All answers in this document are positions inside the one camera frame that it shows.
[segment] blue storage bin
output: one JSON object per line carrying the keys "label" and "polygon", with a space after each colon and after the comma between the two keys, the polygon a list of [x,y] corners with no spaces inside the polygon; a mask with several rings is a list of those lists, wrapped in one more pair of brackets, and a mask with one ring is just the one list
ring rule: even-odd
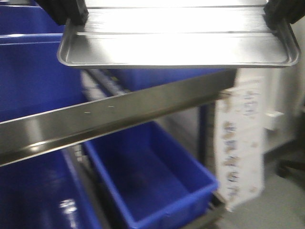
{"label": "blue storage bin", "polygon": [[66,152],[0,168],[2,229],[101,229]]}
{"label": "blue storage bin", "polygon": [[175,229],[206,212],[215,177],[156,123],[84,143],[129,229]]}
{"label": "blue storage bin", "polygon": [[0,6],[0,25],[0,122],[86,102],[80,70],[57,60],[62,28],[46,12]]}
{"label": "blue storage bin", "polygon": [[0,34],[62,33],[39,6],[0,6]]}
{"label": "blue storage bin", "polygon": [[137,91],[161,84],[216,73],[223,69],[110,69],[123,87]]}

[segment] gray floor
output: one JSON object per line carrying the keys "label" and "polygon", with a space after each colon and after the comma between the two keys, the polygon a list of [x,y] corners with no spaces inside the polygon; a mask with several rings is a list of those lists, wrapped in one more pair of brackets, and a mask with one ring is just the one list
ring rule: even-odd
{"label": "gray floor", "polygon": [[305,162],[305,154],[295,144],[268,154],[262,195],[227,212],[209,229],[305,229],[305,173],[291,170],[286,179],[277,176],[279,158]]}

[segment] stainless steel tray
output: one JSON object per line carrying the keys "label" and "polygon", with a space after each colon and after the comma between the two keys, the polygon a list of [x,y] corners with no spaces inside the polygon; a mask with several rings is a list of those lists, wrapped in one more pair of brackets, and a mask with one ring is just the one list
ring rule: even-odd
{"label": "stainless steel tray", "polygon": [[78,68],[286,67],[299,60],[290,25],[267,27],[264,0],[177,2],[93,4],[85,26],[67,23],[58,59]]}

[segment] stainless steel bar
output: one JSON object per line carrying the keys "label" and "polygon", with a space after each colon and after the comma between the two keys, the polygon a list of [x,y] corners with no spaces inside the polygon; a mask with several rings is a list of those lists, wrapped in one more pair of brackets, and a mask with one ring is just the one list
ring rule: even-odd
{"label": "stainless steel bar", "polygon": [[0,123],[0,166],[199,106],[233,87],[226,70]]}

